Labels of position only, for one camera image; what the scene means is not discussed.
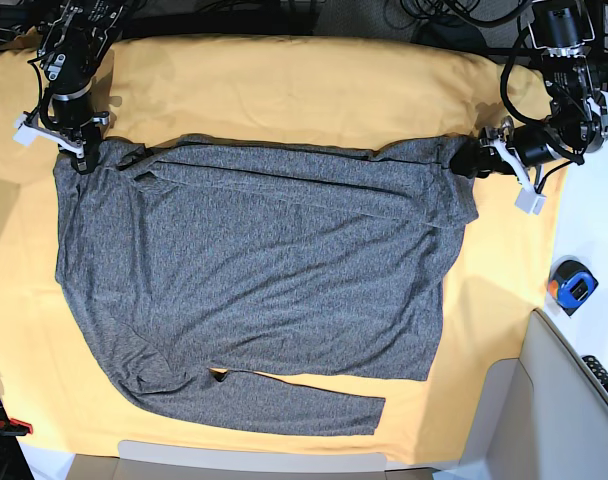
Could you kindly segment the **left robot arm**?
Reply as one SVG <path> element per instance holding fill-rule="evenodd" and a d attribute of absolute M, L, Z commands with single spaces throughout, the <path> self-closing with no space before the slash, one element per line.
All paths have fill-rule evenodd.
<path fill-rule="evenodd" d="M 499 126 L 483 128 L 477 139 L 463 145 L 450 169 L 466 178 L 512 175 L 540 194 L 551 175 L 583 164 L 587 154 L 608 140 L 608 107 L 600 77 L 607 65 L 589 57 L 596 34 L 582 1 L 522 1 L 494 22 L 460 17 L 471 25 L 491 28 L 518 19 L 525 11 L 531 11 L 533 18 L 519 28 L 500 75 L 500 99 L 507 115 Z M 526 51 L 550 97 L 550 112 L 542 119 L 520 112 L 509 93 L 525 41 L 531 43 Z"/>

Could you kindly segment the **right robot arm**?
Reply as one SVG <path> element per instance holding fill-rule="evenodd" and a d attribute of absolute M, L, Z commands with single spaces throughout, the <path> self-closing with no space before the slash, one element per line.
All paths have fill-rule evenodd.
<path fill-rule="evenodd" d="M 110 113 L 95 108 L 95 76 L 139 1 L 66 1 L 45 19 L 36 57 L 28 64 L 38 77 L 36 106 L 15 122 L 14 140 L 29 146 L 38 138 L 57 144 L 79 174 L 92 173 Z"/>

